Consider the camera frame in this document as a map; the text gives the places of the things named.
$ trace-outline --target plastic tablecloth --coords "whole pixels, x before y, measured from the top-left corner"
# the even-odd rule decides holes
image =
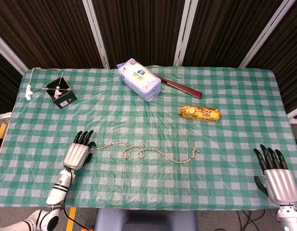
[[[261,69],[149,67],[153,73],[203,92],[196,99],[162,85],[146,102],[124,85],[117,70],[66,69],[77,100],[59,109],[44,91],[26,101],[31,71],[22,79],[0,153],[0,206],[39,206],[63,169],[65,153],[80,130],[95,130],[97,146],[115,141],[157,148],[122,158],[125,146],[93,152],[76,172],[66,205],[134,209],[260,209],[275,205],[260,192],[264,177],[253,148],[280,149],[297,183],[297,147],[274,74]],[[37,70],[32,89],[60,77]],[[218,108],[215,122],[182,118],[185,105]]]

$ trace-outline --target snack package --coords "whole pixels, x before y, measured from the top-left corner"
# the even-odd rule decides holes
[[[215,121],[221,119],[222,114],[216,108],[199,107],[199,106],[184,106],[179,110],[179,114],[187,119],[197,119],[204,121]]]
[[[152,101],[161,91],[161,79],[134,59],[117,67],[121,80],[146,101]]]

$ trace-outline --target robotic hand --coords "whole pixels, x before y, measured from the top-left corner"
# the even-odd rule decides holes
[[[258,157],[267,187],[264,187],[258,176],[254,177],[255,184],[272,202],[280,206],[276,216],[284,230],[297,231],[297,208],[295,208],[297,187],[292,172],[288,170],[284,156],[279,150],[274,152],[262,144],[260,148],[264,158],[257,149],[254,149],[254,152]]]
[[[90,136],[94,131],[80,131],[73,143],[70,145],[67,155],[64,159],[65,169],[53,186],[47,199],[47,207],[51,208],[51,212],[37,210],[32,213],[26,220],[0,228],[0,231],[52,231],[56,227],[59,220],[59,211],[65,208],[65,200],[69,192],[72,180],[75,177],[75,171],[79,170],[85,163],[89,162],[92,154],[88,150],[96,146],[95,142],[89,142]]]

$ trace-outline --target rope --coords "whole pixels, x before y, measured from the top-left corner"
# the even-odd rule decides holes
[[[189,161],[191,161],[192,159],[194,159],[196,157],[196,154],[198,153],[198,151],[194,148],[194,150],[192,151],[192,156],[185,160],[185,161],[177,161],[177,160],[174,160],[173,158],[171,158],[170,156],[166,155],[165,153],[163,153],[162,151],[156,149],[156,148],[142,148],[140,146],[130,146],[129,144],[127,144],[126,142],[113,142],[113,143],[110,143],[110,144],[106,144],[105,146],[102,146],[102,147],[99,147],[99,148],[90,148],[90,151],[91,150],[101,150],[103,148],[107,148],[107,147],[110,147],[112,145],[115,145],[115,144],[124,144],[127,146],[127,148],[123,151],[123,158],[125,160],[128,160],[130,157],[131,157],[131,150],[132,148],[138,148],[140,149],[138,152],[137,152],[137,155],[138,155],[138,158],[139,159],[143,159],[144,156],[145,156],[145,151],[155,151],[163,156],[165,156],[167,159],[169,159],[170,161],[176,163],[176,164],[186,164],[188,163]]]

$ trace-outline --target brown panel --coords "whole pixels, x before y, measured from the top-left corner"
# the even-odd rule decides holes
[[[0,114],[13,110],[21,78],[21,74],[0,54]]]
[[[28,68],[102,68],[80,0],[0,0],[0,35]]]
[[[287,113],[297,108],[297,1],[248,67],[272,70]]]
[[[172,66],[184,0],[94,0],[111,68],[134,58]]]
[[[238,67],[281,2],[200,0],[183,66]]]

